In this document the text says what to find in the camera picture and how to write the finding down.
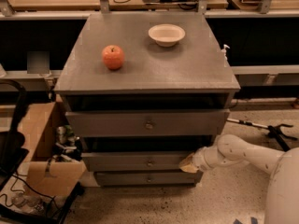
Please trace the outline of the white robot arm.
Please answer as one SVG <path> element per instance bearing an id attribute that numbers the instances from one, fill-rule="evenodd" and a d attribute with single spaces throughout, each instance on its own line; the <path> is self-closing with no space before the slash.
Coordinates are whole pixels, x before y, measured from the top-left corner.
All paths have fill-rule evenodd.
<path id="1" fill-rule="evenodd" d="M 186 173 L 205 172 L 247 161 L 270 174 L 264 224 L 299 224 L 299 148 L 279 151 L 248 143 L 232 134 L 218 138 L 179 163 Z"/>

